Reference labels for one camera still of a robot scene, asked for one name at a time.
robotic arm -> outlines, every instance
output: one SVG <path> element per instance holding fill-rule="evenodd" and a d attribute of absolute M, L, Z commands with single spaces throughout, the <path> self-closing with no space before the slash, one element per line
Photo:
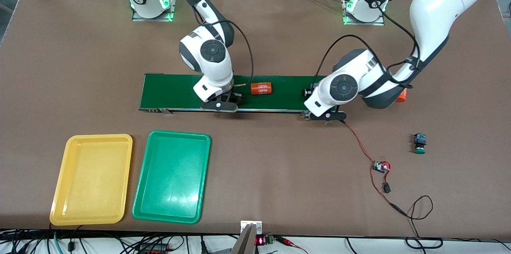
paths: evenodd
<path fill-rule="evenodd" d="M 315 116 L 321 116 L 335 105 L 348 103 L 360 94 L 371 108 L 388 107 L 403 91 L 403 86 L 392 82 L 392 78 L 405 85 L 410 83 L 447 43 L 456 18 L 476 1 L 413 0 L 410 21 L 420 54 L 415 49 L 392 75 L 382 71 L 369 50 L 353 50 L 335 64 L 332 74 L 318 83 L 305 106 Z"/>
<path fill-rule="evenodd" d="M 131 0 L 137 13 L 145 18 L 159 16 L 166 7 L 159 0 Z M 192 70 L 204 76 L 194 86 L 202 101 L 207 102 L 233 87 L 232 64 L 227 48 L 234 40 L 234 30 L 210 0 L 186 0 L 204 18 L 206 25 L 197 27 L 179 42 L 179 53 Z"/>

table surface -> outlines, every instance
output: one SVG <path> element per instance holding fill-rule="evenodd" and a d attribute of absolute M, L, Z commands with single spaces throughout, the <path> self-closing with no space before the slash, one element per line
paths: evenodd
<path fill-rule="evenodd" d="M 357 34 L 385 65 L 412 41 L 397 27 L 343 25 L 336 0 L 211 0 L 246 33 L 257 75 L 312 75 L 330 44 Z M 411 0 L 388 14 L 410 29 Z M 0 47 L 0 227 L 47 228 L 66 141 L 77 134 L 127 133 L 134 139 L 124 218 L 85 229 L 239 231 L 262 220 L 278 234 L 412 236 L 369 180 L 369 161 L 341 123 L 295 114 L 178 113 L 137 110 L 144 73 L 192 73 L 179 40 L 197 27 L 179 0 L 172 23 L 132 22 L 126 0 L 20 0 Z M 321 74 L 354 48 L 346 39 Z M 236 74 L 250 72 L 239 33 L 230 47 Z M 405 103 L 343 106 L 348 123 L 392 172 L 388 199 L 407 210 L 434 201 L 416 226 L 422 236 L 511 238 L 511 43 L 496 0 L 479 0 L 452 27 L 442 52 L 414 80 Z M 148 134 L 209 134 L 212 148 L 202 218 L 196 225 L 135 220 L 131 207 Z M 428 137 L 412 153 L 411 136 Z M 381 175 L 374 174 L 379 184 Z M 425 214 L 427 203 L 418 205 Z"/>

plastic tray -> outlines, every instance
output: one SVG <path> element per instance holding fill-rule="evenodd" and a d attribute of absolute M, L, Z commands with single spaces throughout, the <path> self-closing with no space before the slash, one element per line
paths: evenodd
<path fill-rule="evenodd" d="M 121 220 L 132 145 L 128 134 L 71 137 L 53 197 L 51 223 L 111 224 Z"/>
<path fill-rule="evenodd" d="M 211 139 L 206 134 L 149 134 L 133 204 L 137 219 L 195 224 L 200 219 Z"/>

green conveyor belt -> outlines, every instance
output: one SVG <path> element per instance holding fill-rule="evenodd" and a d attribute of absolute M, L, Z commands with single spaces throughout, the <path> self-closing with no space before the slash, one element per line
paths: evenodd
<path fill-rule="evenodd" d="M 200 108 L 201 100 L 193 91 L 193 86 L 200 78 L 201 75 L 146 74 L 139 110 L 203 111 Z M 236 84 L 245 83 L 248 79 L 249 76 L 234 76 Z M 310 88 L 312 79 L 312 76 L 254 76 L 252 83 L 271 82 L 273 93 L 252 95 L 250 85 L 235 87 L 235 92 L 243 94 L 243 100 L 238 104 L 238 112 L 300 113 L 306 110 L 301 91 Z"/>

tray rim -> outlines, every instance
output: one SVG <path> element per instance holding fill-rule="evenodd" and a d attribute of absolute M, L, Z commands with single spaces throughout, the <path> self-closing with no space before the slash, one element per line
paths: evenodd
<path fill-rule="evenodd" d="M 148 216 L 148 214 L 144 214 L 142 211 L 140 211 L 141 208 L 142 208 L 142 201 L 140 203 L 137 202 L 139 195 L 143 196 L 143 193 L 141 192 L 141 183 L 142 183 L 142 179 L 143 179 L 142 173 L 144 171 L 148 171 L 149 163 L 146 163 L 146 157 L 147 157 L 148 152 L 149 152 L 149 143 L 150 143 L 150 141 L 152 141 L 151 138 L 154 135 L 156 135 L 157 133 L 169 133 L 169 132 L 170 133 L 175 133 L 175 134 L 186 134 L 186 135 L 192 135 L 192 136 L 202 136 L 202 137 L 205 138 L 205 141 L 206 141 L 207 147 L 208 147 L 208 155 L 206 156 L 205 163 L 204 163 L 204 165 L 202 167 L 202 173 L 203 173 L 202 181 L 201 181 L 202 187 L 199 190 L 199 198 L 198 198 L 198 204 L 197 204 L 197 209 L 199 211 L 198 211 L 198 215 L 196 215 L 195 219 L 193 221 L 190 221 L 190 222 L 177 221 L 175 219 L 172 219 L 172 218 L 175 218 L 177 216 L 162 215 L 162 214 L 153 214 L 153 215 L 162 216 L 162 217 L 164 217 L 164 219 L 153 219 L 151 216 Z M 158 221 L 158 222 L 166 222 L 166 223 L 179 223 L 179 224 L 187 224 L 187 225 L 192 225 L 192 224 L 198 223 L 200 218 L 201 218 L 201 216 L 202 216 L 202 202 L 203 202 L 203 198 L 204 198 L 204 189 L 206 188 L 206 176 L 208 174 L 208 163 L 210 161 L 210 151 L 211 151 L 211 137 L 208 134 L 193 133 L 193 132 L 180 132 L 180 131 L 172 131 L 172 130 L 161 130 L 161 129 L 153 130 L 148 135 L 148 137 L 147 137 L 146 150 L 144 152 L 144 160 L 142 161 L 142 167 L 140 169 L 139 182 L 137 184 L 137 190 L 135 192 L 135 198 L 133 199 L 133 207 L 131 208 L 131 215 L 135 219 L 139 219 L 139 220 Z M 140 215 L 136 214 L 135 210 L 139 210 L 139 212 L 141 214 Z"/>
<path fill-rule="evenodd" d="M 66 161 L 69 153 L 69 148 L 71 147 L 71 143 L 77 139 L 102 139 L 102 138 L 124 138 L 128 142 L 128 157 L 126 159 L 126 169 L 124 171 L 124 181 L 123 181 L 123 192 L 122 192 L 122 205 L 121 205 L 121 211 L 119 215 L 112 219 L 100 219 L 95 220 L 93 223 L 91 223 L 90 219 L 87 220 L 73 220 L 72 222 L 62 222 L 59 219 L 56 218 L 55 210 L 57 206 L 57 199 L 60 194 L 60 187 L 62 186 L 62 180 L 64 176 L 64 168 L 66 165 Z M 62 157 L 62 163 L 60 164 L 60 170 L 59 170 L 59 176 L 57 179 L 57 185 L 55 187 L 55 194 L 53 195 L 53 201 L 51 203 L 51 210 L 50 210 L 50 222 L 55 226 L 70 226 L 70 225 L 95 225 L 95 224 L 114 224 L 119 222 L 124 217 L 124 212 L 126 211 L 126 195 L 128 192 L 128 181 L 129 181 L 129 171 L 131 166 L 131 157 L 133 151 L 133 138 L 129 134 L 120 133 L 120 134 L 79 134 L 71 136 L 65 145 L 64 148 L 64 155 Z"/>

